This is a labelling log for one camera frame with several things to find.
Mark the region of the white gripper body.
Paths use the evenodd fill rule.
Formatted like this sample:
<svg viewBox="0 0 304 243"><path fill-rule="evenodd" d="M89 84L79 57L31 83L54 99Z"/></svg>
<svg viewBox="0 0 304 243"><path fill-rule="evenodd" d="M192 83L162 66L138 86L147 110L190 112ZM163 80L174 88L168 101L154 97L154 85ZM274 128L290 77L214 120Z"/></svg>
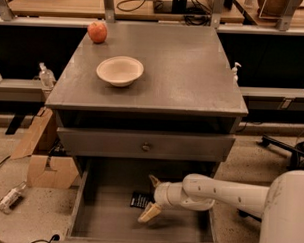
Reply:
<svg viewBox="0 0 304 243"><path fill-rule="evenodd" d="M154 200L162 209L180 207L183 187L180 182L164 182L155 189Z"/></svg>

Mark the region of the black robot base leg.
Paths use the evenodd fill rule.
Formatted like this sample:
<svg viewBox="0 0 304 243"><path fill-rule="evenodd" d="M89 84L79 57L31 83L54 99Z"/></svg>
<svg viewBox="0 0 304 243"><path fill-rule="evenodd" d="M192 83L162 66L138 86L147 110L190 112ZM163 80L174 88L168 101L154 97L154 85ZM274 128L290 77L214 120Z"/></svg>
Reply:
<svg viewBox="0 0 304 243"><path fill-rule="evenodd" d="M269 145L278 147L291 153L290 162L287 166L288 170L304 170L304 141L297 143L295 146L280 142L267 135L261 137L261 141L257 142L258 145L268 147Z"/></svg>

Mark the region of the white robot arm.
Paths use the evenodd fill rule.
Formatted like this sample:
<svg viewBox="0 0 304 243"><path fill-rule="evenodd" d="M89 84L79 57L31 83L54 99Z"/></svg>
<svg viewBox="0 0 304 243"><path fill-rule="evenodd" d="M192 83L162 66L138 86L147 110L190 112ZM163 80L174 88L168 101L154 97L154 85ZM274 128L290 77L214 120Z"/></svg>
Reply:
<svg viewBox="0 0 304 243"><path fill-rule="evenodd" d="M259 218L259 243L304 243L304 171L288 171L270 186L242 184L189 174L183 181L162 182L149 176L154 201L139 217L145 223L166 208L210 210L220 201Z"/></svg>

